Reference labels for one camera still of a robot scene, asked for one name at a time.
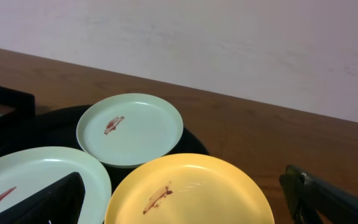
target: round plate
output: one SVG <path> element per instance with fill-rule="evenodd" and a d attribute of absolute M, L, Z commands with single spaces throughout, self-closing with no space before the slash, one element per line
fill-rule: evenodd
<path fill-rule="evenodd" d="M 131 172 L 114 191 L 105 224 L 273 224 L 265 195 L 233 165 L 174 154 Z"/>
<path fill-rule="evenodd" d="M 0 212 L 72 172 L 80 173 L 86 192 L 78 224 L 102 223 L 111 196 L 108 173 L 92 156 L 67 147 L 40 147 L 0 157 L 0 195 L 16 187 L 0 201 Z"/>
<path fill-rule="evenodd" d="M 183 121 L 167 101 L 128 93 L 91 106 L 78 122 L 81 148 L 116 167 L 136 167 L 168 153 L 178 143 Z"/>

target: white wall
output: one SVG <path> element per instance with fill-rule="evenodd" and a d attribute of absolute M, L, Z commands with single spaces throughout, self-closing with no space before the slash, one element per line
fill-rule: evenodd
<path fill-rule="evenodd" d="M 0 48 L 358 121 L 358 0 L 0 0 Z"/>

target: tabletop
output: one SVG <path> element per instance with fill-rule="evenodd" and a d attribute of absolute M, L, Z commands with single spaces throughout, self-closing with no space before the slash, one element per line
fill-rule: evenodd
<path fill-rule="evenodd" d="M 358 123 L 0 49 L 0 86 L 31 93 L 37 113 L 121 93 L 172 103 L 210 154 L 262 189 L 276 223 L 293 223 L 278 178 L 294 164 L 358 196 Z"/>

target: black round mat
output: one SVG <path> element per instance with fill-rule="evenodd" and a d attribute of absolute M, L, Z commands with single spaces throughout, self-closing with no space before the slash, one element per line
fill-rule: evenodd
<path fill-rule="evenodd" d="M 74 106 L 41 114 L 0 132 L 0 157 L 12 152 L 42 146 L 65 146 L 81 150 L 76 140 L 76 125 L 91 105 Z M 169 154 L 198 153 L 208 155 L 202 143 L 186 128 L 178 144 Z M 134 169 L 105 166 L 111 187 L 117 185 Z"/>

